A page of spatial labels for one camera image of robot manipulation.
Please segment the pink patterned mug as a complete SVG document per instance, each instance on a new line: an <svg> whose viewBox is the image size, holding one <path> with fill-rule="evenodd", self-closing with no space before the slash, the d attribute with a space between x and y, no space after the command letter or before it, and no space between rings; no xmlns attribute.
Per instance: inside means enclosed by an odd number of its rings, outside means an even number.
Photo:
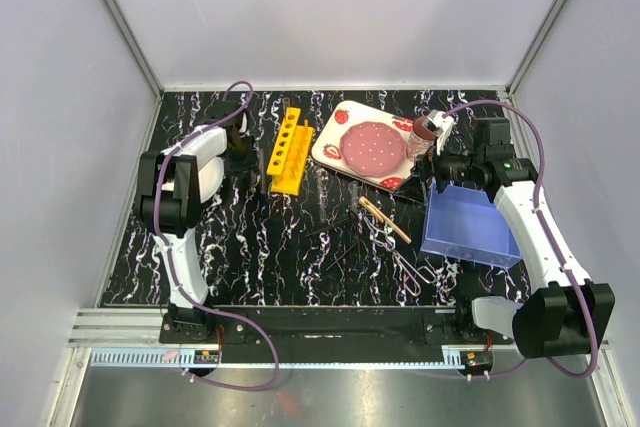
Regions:
<svg viewBox="0 0 640 427"><path fill-rule="evenodd" d="M434 145L436 136L430 130L429 125L430 120L427 116L421 116L413 122L406 146L408 159L414 161Z"/></svg>

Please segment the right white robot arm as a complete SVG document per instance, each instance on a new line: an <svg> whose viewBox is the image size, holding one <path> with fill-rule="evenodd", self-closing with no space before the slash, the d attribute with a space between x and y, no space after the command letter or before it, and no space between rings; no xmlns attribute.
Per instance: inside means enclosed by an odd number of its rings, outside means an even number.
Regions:
<svg viewBox="0 0 640 427"><path fill-rule="evenodd" d="M434 140L416 161L431 181L421 249L506 269L522 261L531 294L524 302L463 300L455 334L472 344L499 333L526 359L596 355L615 305L612 288L593 282L564 241L546 203L543 171L517 157L508 120L473 125L471 152L455 155L444 149L452 117L432 112L414 124Z"/></svg>

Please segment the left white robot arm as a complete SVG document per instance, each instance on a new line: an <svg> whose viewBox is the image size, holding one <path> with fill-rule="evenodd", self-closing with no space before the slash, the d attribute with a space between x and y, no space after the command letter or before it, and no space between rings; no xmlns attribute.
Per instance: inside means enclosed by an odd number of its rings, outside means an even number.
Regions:
<svg viewBox="0 0 640 427"><path fill-rule="evenodd" d="M162 151L145 151L138 164L134 212L159 248L170 294L165 322L196 343L215 333L216 319L202 309L208 287L201 272L195 230L223 182L257 167L246 106L216 100L213 116Z"/></svg>

